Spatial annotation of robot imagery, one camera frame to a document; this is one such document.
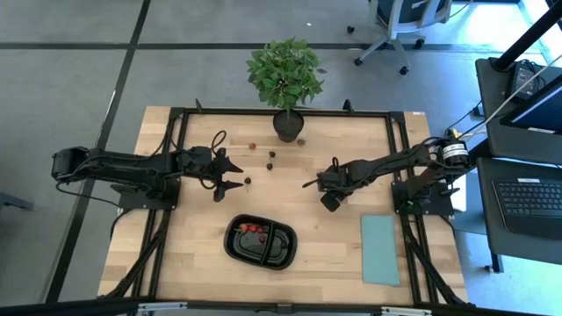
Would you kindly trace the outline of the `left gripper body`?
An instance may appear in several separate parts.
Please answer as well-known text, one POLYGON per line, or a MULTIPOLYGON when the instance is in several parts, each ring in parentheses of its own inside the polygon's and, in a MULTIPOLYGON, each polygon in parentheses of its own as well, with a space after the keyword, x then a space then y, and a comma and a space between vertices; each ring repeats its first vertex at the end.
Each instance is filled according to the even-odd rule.
POLYGON ((217 180, 209 173, 213 164, 213 151, 210 147, 195 146, 182 149, 177 162, 183 176, 197 178, 207 190, 217 187, 217 180))

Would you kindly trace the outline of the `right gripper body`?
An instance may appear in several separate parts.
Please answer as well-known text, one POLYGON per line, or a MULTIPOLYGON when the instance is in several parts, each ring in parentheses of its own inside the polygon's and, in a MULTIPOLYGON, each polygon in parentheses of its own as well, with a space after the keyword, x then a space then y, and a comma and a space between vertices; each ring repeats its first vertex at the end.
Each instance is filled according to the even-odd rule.
POLYGON ((317 174, 318 190, 320 192, 334 192, 336 195, 349 195, 354 189, 349 180, 348 169, 345 166, 330 166, 317 174))

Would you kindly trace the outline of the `black plastic two-compartment container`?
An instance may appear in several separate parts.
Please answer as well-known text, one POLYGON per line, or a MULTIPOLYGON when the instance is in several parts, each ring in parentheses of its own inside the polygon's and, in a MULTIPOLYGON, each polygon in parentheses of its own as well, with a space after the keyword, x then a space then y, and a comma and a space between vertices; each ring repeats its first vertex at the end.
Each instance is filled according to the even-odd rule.
POLYGON ((249 214, 234 217, 227 226, 223 240, 226 253, 241 262, 261 268, 281 270, 288 268, 296 255, 298 236, 288 225, 273 219, 249 214), (263 233, 242 233, 240 225, 261 226, 263 233), (266 242, 259 237, 265 235, 266 242))

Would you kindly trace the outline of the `teal folded cloth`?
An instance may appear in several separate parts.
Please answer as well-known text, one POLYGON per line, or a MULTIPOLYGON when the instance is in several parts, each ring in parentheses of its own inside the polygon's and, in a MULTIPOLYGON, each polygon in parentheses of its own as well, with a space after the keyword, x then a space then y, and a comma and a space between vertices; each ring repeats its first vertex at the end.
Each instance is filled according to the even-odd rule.
POLYGON ((361 217, 362 268, 366 284, 399 286, 394 219, 388 215, 361 217))

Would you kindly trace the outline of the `green potted plant black pot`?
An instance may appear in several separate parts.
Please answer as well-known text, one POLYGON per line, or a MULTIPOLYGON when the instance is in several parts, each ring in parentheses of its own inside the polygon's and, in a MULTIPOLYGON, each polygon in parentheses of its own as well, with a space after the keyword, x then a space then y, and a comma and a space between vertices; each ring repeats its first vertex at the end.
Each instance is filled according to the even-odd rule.
POLYGON ((305 124, 297 108, 323 91, 324 82, 317 75, 325 70, 318 55, 305 39, 273 40, 252 51, 246 64, 248 82, 257 89, 259 100, 277 109, 272 119, 277 137, 295 141, 305 124))

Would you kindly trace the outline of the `white office swivel chair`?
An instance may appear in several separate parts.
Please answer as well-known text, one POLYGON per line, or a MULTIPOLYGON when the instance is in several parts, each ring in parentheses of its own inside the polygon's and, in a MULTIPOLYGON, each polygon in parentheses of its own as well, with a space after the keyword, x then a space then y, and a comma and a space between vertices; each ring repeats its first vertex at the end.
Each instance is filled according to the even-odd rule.
POLYGON ((353 62, 361 66, 376 50, 392 46, 400 55, 403 65, 401 75, 410 70, 410 63, 400 38, 414 39, 414 49, 421 49, 426 37, 420 31, 432 25, 445 24, 450 18, 452 0, 367 0, 368 15, 364 22, 348 25, 346 32, 352 34, 358 27, 373 31, 374 42, 353 62))

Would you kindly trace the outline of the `grey furniture leg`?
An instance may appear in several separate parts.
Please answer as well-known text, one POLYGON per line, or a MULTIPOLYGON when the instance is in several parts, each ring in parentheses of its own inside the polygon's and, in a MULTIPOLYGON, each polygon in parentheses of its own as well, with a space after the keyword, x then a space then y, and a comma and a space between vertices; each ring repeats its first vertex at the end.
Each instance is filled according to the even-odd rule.
POLYGON ((31 211, 33 209, 32 202, 0 192, 0 210, 5 206, 13 206, 26 211, 31 211))

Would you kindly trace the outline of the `black computer keyboard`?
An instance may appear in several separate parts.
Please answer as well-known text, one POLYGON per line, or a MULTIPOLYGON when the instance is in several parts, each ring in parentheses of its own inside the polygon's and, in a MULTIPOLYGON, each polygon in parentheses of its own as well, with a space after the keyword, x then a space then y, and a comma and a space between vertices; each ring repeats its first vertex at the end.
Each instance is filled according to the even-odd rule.
POLYGON ((509 232, 562 241, 562 181, 503 178, 492 185, 509 232))

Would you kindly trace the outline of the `black power adapter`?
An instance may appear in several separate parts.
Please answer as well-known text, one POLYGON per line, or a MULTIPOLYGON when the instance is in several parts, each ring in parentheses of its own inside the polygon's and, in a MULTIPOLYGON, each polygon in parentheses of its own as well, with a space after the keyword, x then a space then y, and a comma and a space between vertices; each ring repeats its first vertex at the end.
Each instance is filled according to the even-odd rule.
POLYGON ((512 100, 517 103, 532 97, 540 88, 540 77, 535 77, 532 82, 525 84, 541 69, 535 62, 529 60, 518 61, 512 68, 510 76, 509 94, 513 94, 512 100))

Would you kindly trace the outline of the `black computer monitor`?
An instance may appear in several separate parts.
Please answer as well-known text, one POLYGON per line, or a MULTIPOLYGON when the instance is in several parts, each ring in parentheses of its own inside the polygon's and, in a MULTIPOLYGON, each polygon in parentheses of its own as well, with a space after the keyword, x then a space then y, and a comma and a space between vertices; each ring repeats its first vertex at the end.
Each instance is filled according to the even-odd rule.
POLYGON ((562 134, 562 74, 501 119, 501 124, 540 133, 562 134))

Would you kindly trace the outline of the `black diagonal pole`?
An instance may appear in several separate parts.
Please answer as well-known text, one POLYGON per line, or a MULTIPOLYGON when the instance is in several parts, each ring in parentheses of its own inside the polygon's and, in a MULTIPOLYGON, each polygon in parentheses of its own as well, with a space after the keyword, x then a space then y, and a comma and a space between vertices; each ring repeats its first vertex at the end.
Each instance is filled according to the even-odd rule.
POLYGON ((508 69, 528 48, 562 19, 562 0, 552 0, 548 11, 535 22, 505 53, 491 61, 491 67, 501 72, 508 69))

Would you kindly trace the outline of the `black aluminium table frame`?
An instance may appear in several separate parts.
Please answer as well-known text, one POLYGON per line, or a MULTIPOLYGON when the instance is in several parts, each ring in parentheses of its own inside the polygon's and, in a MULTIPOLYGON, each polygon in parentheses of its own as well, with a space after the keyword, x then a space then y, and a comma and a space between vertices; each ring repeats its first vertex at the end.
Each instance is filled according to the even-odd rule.
POLYGON ((393 208, 394 176, 383 176, 358 190, 337 212, 327 211, 312 185, 302 188, 333 157, 342 162, 376 159, 427 138, 426 116, 415 111, 306 110, 305 146, 284 143, 272 127, 268 109, 186 108, 179 111, 173 135, 187 147, 208 145, 226 131, 225 147, 243 170, 233 175, 245 184, 213 202, 195 179, 185 179, 171 213, 163 251, 155 254, 138 285, 141 295, 158 300, 252 303, 414 305, 440 301, 420 263, 405 249, 393 208), (256 150, 249 143, 256 143, 256 150), (269 151, 276 153, 270 158, 269 151), (271 163, 272 170, 266 165, 271 163), (291 226, 298 235, 293 263, 283 270, 239 262, 224 250, 230 220, 253 214, 291 226), (366 284, 362 279, 361 217, 394 219, 400 285, 366 284))

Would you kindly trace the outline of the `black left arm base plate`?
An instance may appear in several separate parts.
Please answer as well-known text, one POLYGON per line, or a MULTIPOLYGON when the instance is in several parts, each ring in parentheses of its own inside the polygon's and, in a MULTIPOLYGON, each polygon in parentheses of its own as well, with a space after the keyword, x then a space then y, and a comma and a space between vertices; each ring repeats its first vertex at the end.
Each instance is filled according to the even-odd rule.
POLYGON ((163 192, 148 193, 132 185, 112 184, 111 187, 120 194, 119 207, 123 209, 174 209, 177 206, 181 181, 169 178, 164 181, 163 192))

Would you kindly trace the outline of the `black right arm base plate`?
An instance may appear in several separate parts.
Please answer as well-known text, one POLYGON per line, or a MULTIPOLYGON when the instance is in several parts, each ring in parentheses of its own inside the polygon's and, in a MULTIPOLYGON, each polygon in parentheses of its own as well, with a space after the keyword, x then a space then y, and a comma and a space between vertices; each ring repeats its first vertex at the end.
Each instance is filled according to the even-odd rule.
POLYGON ((395 182, 392 183, 394 210, 398 214, 407 215, 450 216, 454 214, 450 197, 456 191, 447 183, 439 182, 410 197, 407 183, 395 182))

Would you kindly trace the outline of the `silver metal bracket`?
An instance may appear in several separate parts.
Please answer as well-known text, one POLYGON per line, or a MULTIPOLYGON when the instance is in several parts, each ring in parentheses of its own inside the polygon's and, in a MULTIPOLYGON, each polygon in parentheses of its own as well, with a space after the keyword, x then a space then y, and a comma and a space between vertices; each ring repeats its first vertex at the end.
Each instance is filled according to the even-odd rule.
POLYGON ((433 316, 431 310, 410 307, 382 306, 380 316, 433 316))
POLYGON ((186 309, 187 302, 152 302, 138 305, 137 312, 152 313, 160 311, 172 311, 186 309))

